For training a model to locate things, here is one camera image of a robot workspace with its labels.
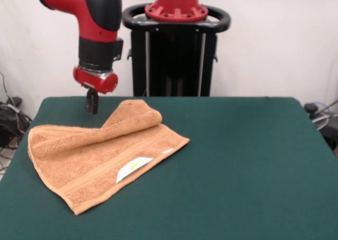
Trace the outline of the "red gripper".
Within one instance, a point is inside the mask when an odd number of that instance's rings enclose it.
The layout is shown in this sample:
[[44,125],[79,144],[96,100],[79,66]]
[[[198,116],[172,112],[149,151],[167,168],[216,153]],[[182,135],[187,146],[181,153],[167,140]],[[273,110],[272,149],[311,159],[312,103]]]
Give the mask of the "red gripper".
[[86,111],[93,114],[98,113],[98,92],[102,94],[113,92],[118,84],[118,76],[113,72],[89,72],[79,66],[73,69],[73,77],[81,86],[89,88],[86,95]]

